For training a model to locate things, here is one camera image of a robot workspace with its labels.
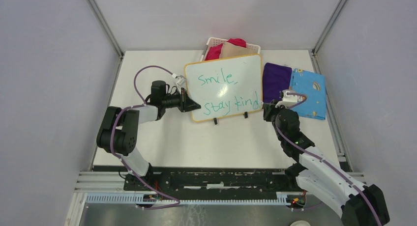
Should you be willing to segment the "yellow framed whiteboard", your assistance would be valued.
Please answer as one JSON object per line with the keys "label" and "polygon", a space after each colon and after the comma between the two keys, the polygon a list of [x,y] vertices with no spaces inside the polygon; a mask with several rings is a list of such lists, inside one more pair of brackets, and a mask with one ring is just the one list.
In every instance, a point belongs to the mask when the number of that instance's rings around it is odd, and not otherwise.
{"label": "yellow framed whiteboard", "polygon": [[195,122],[257,112],[262,108],[263,64],[260,54],[189,63],[184,67],[188,96],[200,109]]}

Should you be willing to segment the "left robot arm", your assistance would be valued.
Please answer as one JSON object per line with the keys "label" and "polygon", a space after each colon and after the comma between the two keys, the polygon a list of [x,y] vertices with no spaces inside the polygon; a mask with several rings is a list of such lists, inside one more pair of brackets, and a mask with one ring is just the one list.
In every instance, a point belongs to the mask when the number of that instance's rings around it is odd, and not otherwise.
{"label": "left robot arm", "polygon": [[143,105],[125,109],[109,106],[96,137],[97,146],[126,164],[132,175],[137,176],[137,186],[145,191],[154,186],[154,176],[152,165],[136,148],[139,125],[160,120],[170,108],[187,113],[200,109],[201,105],[188,96],[185,88],[169,94],[164,81],[154,81]]}

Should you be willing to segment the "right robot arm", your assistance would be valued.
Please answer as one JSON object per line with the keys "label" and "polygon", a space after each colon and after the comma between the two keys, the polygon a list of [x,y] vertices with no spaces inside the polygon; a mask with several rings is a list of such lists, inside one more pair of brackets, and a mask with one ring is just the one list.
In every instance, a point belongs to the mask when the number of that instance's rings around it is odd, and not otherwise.
{"label": "right robot arm", "polygon": [[313,194],[331,208],[345,226],[385,226],[390,222],[382,190],[347,174],[329,161],[301,130],[299,115],[278,103],[263,104],[284,153],[295,161],[285,170],[284,185]]}

